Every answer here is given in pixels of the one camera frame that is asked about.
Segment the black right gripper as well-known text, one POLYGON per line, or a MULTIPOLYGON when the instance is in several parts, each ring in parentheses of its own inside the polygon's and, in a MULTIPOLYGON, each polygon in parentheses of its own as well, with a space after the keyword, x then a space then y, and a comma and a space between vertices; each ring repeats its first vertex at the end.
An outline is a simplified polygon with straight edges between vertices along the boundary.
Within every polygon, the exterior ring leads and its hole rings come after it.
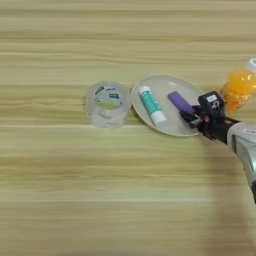
POLYGON ((210 140, 227 143, 229 129, 238 123, 238 120, 228 117, 223 109, 216 109, 212 113, 206 112, 200 105, 193 106, 194 113, 181 111, 180 115, 192 129, 197 129, 210 140))

